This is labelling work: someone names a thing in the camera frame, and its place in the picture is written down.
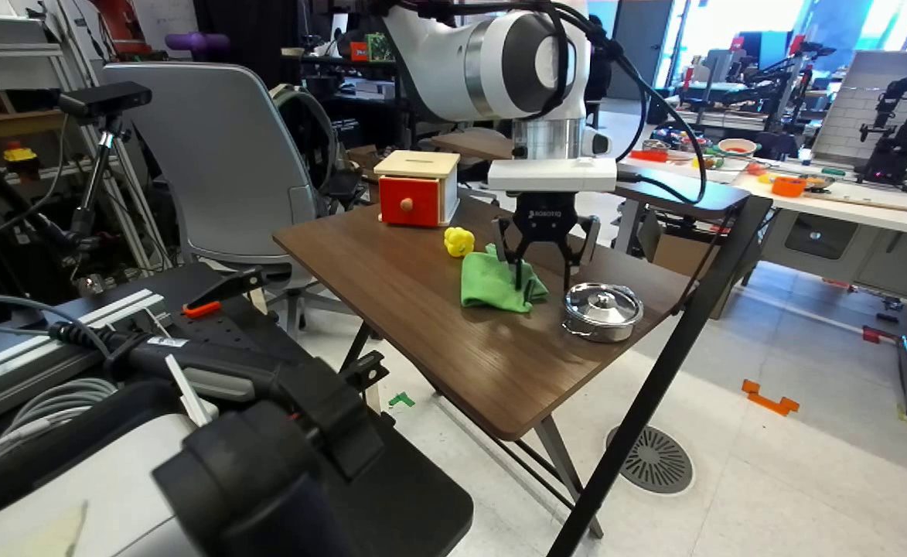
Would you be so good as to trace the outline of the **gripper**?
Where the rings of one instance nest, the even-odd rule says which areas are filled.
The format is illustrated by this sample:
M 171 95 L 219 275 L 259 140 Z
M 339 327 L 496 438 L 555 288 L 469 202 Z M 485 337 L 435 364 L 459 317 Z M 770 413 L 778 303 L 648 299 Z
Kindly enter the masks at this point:
M 578 216 L 575 208 L 576 193 L 520 193 L 516 198 L 513 219 L 496 219 L 496 256 L 513 269 L 514 288 L 523 286 L 524 255 L 530 247 L 530 237 L 562 237 L 557 243 L 564 262 L 562 275 L 563 293 L 569 292 L 574 274 L 582 265 L 591 263 L 597 250 L 599 218 Z M 573 249 L 568 237 L 573 226 L 584 233 L 579 249 Z M 515 248 L 507 244 L 506 232 L 516 228 L 518 242 Z

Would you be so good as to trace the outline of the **green towel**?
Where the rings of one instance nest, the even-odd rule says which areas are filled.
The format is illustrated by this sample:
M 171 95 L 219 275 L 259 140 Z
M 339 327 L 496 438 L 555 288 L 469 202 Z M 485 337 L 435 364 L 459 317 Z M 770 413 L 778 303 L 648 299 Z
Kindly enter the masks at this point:
M 463 258 L 460 306 L 491 307 L 507 313 L 529 313 L 534 304 L 548 300 L 546 286 L 527 261 L 521 268 L 521 288 L 516 288 L 514 267 L 498 258 L 494 244 Z

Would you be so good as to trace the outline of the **steel pot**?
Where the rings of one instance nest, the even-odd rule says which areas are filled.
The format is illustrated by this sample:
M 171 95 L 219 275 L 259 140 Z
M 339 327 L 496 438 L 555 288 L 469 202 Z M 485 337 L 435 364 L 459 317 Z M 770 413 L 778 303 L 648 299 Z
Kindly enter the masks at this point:
M 563 301 L 563 310 L 562 310 L 562 321 L 561 325 L 572 335 L 580 337 L 584 340 L 588 340 L 595 343 L 601 344 L 615 344 L 626 341 L 633 334 L 634 328 L 640 322 L 632 326 L 622 326 L 622 327 L 605 327 L 605 326 L 594 326 L 582 322 L 581 320 L 575 320 L 572 316 L 568 315 L 565 310 L 564 301 Z

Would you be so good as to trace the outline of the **yellow knobbly toy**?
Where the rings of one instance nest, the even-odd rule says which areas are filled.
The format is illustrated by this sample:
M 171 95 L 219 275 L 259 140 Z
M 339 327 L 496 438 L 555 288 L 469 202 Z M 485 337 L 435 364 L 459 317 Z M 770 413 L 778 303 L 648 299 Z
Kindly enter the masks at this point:
M 463 227 L 448 227 L 444 230 L 443 242 L 451 258 L 464 258 L 475 249 L 475 235 Z

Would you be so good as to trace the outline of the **cardboard box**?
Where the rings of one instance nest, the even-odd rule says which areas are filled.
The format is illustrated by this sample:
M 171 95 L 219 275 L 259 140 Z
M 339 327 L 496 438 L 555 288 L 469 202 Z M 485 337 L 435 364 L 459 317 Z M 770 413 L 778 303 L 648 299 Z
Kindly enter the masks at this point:
M 697 279 L 710 268 L 722 244 L 723 237 L 714 239 L 710 233 L 663 231 L 649 261 L 687 278 L 696 275 Z

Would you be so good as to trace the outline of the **red drawer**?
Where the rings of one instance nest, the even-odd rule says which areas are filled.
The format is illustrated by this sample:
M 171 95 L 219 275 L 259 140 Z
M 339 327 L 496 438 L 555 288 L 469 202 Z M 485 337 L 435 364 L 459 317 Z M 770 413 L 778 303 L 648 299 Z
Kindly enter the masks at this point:
M 438 227 L 440 225 L 440 202 L 437 179 L 414 179 L 414 177 L 382 176 L 379 178 L 379 204 L 381 220 L 389 225 L 411 227 Z M 404 198 L 413 198 L 414 211 L 403 212 L 399 203 Z

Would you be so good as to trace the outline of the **dark folding table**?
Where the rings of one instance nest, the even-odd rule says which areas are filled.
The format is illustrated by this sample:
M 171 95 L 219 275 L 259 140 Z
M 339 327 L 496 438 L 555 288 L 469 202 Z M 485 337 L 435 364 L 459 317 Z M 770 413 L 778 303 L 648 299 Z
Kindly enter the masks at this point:
M 718 253 L 710 250 L 686 283 L 672 307 L 680 320 L 666 341 L 651 371 L 631 402 L 622 422 L 606 440 L 605 451 L 587 484 L 579 484 L 571 512 L 549 549 L 547 557 L 573 557 L 591 531 L 592 522 L 629 462 L 642 434 L 673 384 L 721 297 L 732 289 L 771 211 L 771 201 L 741 188 L 726 186 L 708 177 L 703 152 L 697 154 L 694 174 L 664 172 L 641 162 L 621 162 L 615 194 L 624 197 L 622 221 L 615 249 L 629 250 L 644 206 L 694 220 L 719 220 L 728 236 Z

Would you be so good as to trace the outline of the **wooden box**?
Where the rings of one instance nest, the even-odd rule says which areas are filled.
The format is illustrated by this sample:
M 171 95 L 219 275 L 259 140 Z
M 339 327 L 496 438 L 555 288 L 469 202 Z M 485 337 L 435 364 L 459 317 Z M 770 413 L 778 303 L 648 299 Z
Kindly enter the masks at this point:
M 379 183 L 382 176 L 414 177 L 414 179 L 437 179 L 440 202 L 440 225 L 447 227 L 457 211 L 458 162 L 460 155 L 450 152 L 422 152 L 398 149 L 386 156 L 374 168 Z

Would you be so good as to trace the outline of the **round floor drain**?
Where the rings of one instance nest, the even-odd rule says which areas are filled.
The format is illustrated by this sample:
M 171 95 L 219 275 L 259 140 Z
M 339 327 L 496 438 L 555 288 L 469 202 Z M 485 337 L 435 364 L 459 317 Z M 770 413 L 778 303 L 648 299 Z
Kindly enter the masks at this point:
M 675 496 L 694 482 L 694 463 L 674 437 L 651 425 L 644 427 L 619 470 L 637 489 Z

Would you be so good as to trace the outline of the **orange floor tape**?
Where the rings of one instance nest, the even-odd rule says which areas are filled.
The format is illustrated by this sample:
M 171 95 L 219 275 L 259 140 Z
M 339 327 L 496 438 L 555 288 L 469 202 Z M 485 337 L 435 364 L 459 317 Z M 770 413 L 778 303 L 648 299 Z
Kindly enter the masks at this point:
M 770 398 L 766 398 L 761 394 L 761 385 L 756 383 L 756 381 L 744 380 L 741 384 L 741 391 L 746 396 L 747 401 L 754 403 L 754 405 L 760 406 L 774 412 L 776 415 L 788 416 L 790 413 L 798 412 L 800 410 L 799 402 L 793 401 L 786 396 L 782 396 L 778 401 L 772 401 Z

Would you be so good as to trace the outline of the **white workbench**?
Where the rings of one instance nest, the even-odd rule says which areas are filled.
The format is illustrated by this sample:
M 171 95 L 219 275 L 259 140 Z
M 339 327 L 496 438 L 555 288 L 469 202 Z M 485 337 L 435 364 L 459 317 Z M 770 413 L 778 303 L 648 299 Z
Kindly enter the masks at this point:
M 806 193 L 772 191 L 773 179 L 799 175 L 792 163 L 769 162 L 760 176 L 736 166 L 708 173 L 708 190 L 732 186 L 771 201 L 777 216 L 762 240 L 763 260 L 907 300 L 907 193 L 836 179 L 814 166 Z M 907 415 L 907 335 L 895 345 Z

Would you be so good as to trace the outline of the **white tiled board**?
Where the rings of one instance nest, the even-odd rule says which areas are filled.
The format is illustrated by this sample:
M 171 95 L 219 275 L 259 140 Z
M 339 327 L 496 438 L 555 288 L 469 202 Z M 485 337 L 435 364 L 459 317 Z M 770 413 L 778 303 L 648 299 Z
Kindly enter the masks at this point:
M 860 127 L 876 119 L 876 105 L 881 93 L 894 80 L 907 77 L 907 52 L 859 50 L 840 84 L 834 102 L 815 138 L 815 159 L 863 163 L 881 134 L 871 134 L 861 141 Z

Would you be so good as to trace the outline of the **black clamp with orange grip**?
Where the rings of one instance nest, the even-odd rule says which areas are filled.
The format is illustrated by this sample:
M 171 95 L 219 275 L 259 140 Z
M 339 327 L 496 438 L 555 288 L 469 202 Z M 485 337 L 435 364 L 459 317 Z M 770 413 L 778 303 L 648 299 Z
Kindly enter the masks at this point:
M 251 267 L 226 274 L 182 306 L 188 320 L 203 320 L 221 310 L 221 303 L 235 296 L 248 295 L 266 285 L 262 267 Z

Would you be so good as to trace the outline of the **grey office chair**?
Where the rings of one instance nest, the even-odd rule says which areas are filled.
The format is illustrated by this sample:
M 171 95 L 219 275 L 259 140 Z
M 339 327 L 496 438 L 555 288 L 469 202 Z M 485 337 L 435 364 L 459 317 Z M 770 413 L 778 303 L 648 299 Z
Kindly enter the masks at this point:
M 253 71 L 143 61 L 107 64 L 103 75 L 110 84 L 134 82 L 152 92 L 148 104 L 128 110 L 128 119 L 168 183 L 185 261 L 259 268 L 267 300 L 286 304 L 292 336 L 309 309 L 350 314 L 274 241 L 283 228 L 325 216 L 327 200 Z

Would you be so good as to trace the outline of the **metal shelf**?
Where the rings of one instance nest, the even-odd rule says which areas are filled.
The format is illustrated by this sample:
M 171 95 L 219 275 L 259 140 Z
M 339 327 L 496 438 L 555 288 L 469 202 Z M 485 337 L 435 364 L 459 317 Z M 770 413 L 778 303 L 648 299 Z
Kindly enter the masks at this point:
M 83 11 L 68 0 L 40 0 L 42 18 L 0 14 L 0 91 L 76 88 L 102 84 L 103 61 L 85 52 Z M 141 155 L 117 140 L 111 148 L 111 175 L 103 180 L 107 208 L 113 212 L 135 264 L 145 274 L 172 267 L 172 261 L 138 175 Z

